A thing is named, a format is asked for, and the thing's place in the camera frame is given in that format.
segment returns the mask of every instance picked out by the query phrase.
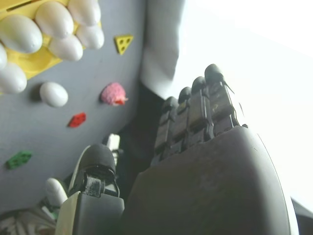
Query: green toy piece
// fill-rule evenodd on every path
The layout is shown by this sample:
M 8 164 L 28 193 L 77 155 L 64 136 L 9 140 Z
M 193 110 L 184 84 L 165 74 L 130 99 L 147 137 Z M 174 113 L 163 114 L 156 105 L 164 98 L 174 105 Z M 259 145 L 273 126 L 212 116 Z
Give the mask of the green toy piece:
M 10 158 L 7 162 L 7 168 L 13 170 L 21 165 L 24 165 L 31 158 L 32 153 L 30 151 L 21 151 Z

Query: yellow triangular block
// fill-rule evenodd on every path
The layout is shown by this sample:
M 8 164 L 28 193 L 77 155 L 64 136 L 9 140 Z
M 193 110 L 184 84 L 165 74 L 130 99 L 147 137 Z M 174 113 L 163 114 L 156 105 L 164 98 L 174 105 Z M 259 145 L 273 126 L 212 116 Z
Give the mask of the yellow triangular block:
M 122 35 L 114 37 L 117 51 L 123 55 L 133 40 L 133 35 Z

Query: pink strawberry toy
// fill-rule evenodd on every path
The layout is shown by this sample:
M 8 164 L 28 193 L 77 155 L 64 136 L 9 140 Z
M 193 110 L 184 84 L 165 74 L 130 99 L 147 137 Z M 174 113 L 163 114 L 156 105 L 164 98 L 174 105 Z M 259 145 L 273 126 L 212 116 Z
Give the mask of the pink strawberry toy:
M 109 105 L 124 105 L 126 98 L 126 92 L 121 84 L 117 82 L 110 83 L 105 87 L 101 93 L 101 100 Z

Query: yellow egg tray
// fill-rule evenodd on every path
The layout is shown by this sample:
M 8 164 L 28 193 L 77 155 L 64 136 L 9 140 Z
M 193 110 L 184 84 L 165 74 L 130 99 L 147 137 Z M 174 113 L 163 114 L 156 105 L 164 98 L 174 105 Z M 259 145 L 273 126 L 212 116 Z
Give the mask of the yellow egg tray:
M 37 9 L 43 3 L 51 0 L 0 0 L 0 20 L 8 15 L 20 14 L 31 19 L 35 18 Z M 54 0 L 67 6 L 69 0 Z M 74 33 L 78 24 L 74 24 Z M 5 48 L 8 61 L 19 65 L 26 74 L 27 79 L 45 71 L 46 69 L 62 62 L 54 56 L 49 50 L 48 45 L 51 37 L 43 34 L 43 46 L 39 51 L 32 54 L 23 54 L 11 49 Z

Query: egg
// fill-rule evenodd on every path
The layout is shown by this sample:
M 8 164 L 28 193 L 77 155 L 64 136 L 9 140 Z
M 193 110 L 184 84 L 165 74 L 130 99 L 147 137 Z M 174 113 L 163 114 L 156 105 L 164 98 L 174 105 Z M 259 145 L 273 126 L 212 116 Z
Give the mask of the egg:
M 8 62 L 8 56 L 6 54 L 4 46 L 0 43 L 0 70 L 4 69 L 7 62 Z
M 38 26 L 22 15 L 9 15 L 1 20 L 0 40 L 6 47 L 21 53 L 34 53 L 43 44 Z
M 68 101 L 67 91 L 60 84 L 45 82 L 40 86 L 41 100 L 51 107 L 62 107 Z
M 74 31 L 74 21 L 69 11 L 57 1 L 42 4 L 35 21 L 41 31 L 55 38 L 66 38 Z
M 17 94 L 24 91 L 26 86 L 26 75 L 17 64 L 8 62 L 0 70 L 0 93 Z
M 83 57 L 83 46 L 74 35 L 64 39 L 53 38 L 48 48 L 52 54 L 63 60 L 78 61 Z
M 81 25 L 77 29 L 76 36 L 83 46 L 89 49 L 100 49 L 104 44 L 104 34 L 98 25 Z
M 70 0 L 67 7 L 79 24 L 92 26 L 100 22 L 101 9 L 97 0 Z

